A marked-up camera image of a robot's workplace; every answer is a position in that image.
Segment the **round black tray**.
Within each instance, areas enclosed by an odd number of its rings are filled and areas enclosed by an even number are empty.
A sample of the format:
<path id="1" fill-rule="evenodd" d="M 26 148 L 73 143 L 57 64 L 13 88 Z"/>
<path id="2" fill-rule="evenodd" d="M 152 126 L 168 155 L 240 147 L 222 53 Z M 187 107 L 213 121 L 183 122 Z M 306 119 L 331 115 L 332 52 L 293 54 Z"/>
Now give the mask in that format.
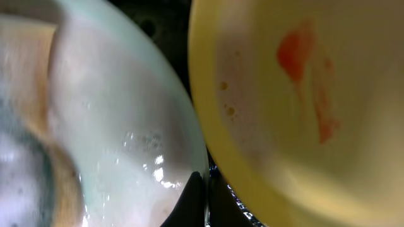
<path id="1" fill-rule="evenodd" d="M 170 62 L 186 91 L 190 91 L 187 36 L 191 2 L 187 0 L 110 0 L 110 3 L 144 31 Z M 210 153 L 206 153 L 206 157 L 210 173 L 202 177 L 206 187 L 205 226 L 211 226 L 208 202 L 210 180 L 211 177 L 222 176 L 222 174 Z M 226 184 L 237 206 L 252 227 L 262 226 L 262 222 L 241 202 L 227 182 Z"/>

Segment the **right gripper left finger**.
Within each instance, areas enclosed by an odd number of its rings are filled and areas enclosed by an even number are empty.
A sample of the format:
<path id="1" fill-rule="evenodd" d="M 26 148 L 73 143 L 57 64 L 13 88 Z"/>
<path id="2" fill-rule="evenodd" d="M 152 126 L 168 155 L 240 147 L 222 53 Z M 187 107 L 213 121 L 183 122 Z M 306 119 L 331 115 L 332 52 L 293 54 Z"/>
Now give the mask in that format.
<path id="1" fill-rule="evenodd" d="M 204 227 L 206 187 L 199 172 L 192 172 L 173 211 L 161 227 Z"/>

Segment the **green yellow sponge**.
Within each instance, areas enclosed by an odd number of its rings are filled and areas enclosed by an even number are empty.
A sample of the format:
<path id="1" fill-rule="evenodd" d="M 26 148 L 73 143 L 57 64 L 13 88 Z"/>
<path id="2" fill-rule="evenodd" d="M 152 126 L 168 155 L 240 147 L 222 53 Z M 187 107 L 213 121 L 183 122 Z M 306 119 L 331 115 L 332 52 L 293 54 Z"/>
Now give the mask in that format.
<path id="1" fill-rule="evenodd" d="M 1 225 L 80 226 L 76 169 L 49 130 L 48 69 L 56 26 L 1 16 Z"/>

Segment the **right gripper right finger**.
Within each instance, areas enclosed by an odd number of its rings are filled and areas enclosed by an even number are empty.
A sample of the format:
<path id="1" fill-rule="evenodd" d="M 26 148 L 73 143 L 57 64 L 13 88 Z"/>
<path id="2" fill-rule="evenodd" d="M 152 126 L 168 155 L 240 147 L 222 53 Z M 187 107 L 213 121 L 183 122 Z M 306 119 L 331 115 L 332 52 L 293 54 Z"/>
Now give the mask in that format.
<path id="1" fill-rule="evenodd" d="M 252 227 L 222 176 L 211 177 L 208 191 L 211 227 Z"/>

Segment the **mint green plate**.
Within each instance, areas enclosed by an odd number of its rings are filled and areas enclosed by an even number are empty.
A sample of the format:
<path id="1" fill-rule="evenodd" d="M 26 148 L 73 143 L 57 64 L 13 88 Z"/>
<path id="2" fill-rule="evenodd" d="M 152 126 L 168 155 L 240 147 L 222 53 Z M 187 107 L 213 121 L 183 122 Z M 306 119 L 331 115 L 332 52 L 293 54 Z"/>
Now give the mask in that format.
<path id="1" fill-rule="evenodd" d="M 81 187 L 80 226 L 161 226 L 206 147 L 180 79 L 147 35 L 107 1 L 2 1 L 1 16 L 56 26 L 50 133 Z"/>

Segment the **yellow plate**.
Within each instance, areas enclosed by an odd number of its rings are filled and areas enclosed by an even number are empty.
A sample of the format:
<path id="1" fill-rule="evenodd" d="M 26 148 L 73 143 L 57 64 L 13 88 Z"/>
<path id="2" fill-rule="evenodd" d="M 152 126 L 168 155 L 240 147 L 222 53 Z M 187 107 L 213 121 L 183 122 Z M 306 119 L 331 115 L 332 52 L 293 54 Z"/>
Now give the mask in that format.
<path id="1" fill-rule="evenodd" d="M 403 1 L 192 3 L 212 158 L 268 226 L 403 225 Z"/>

